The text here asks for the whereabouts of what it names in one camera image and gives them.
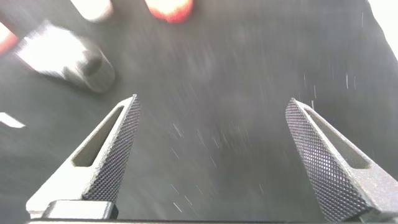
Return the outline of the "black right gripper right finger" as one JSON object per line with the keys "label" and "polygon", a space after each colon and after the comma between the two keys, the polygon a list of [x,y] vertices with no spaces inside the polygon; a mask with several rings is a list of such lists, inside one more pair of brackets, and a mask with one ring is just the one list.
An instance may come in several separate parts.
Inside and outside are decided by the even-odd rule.
{"label": "black right gripper right finger", "polygon": [[292,98],[285,120],[329,222],[397,222],[397,181],[313,108]]}

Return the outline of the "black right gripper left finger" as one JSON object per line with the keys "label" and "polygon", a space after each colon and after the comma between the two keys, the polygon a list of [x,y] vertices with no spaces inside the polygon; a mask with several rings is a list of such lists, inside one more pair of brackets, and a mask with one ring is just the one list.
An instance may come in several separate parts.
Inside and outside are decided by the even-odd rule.
{"label": "black right gripper left finger", "polygon": [[116,202],[139,124],[136,94],[120,101],[26,202],[39,218],[56,200]]}

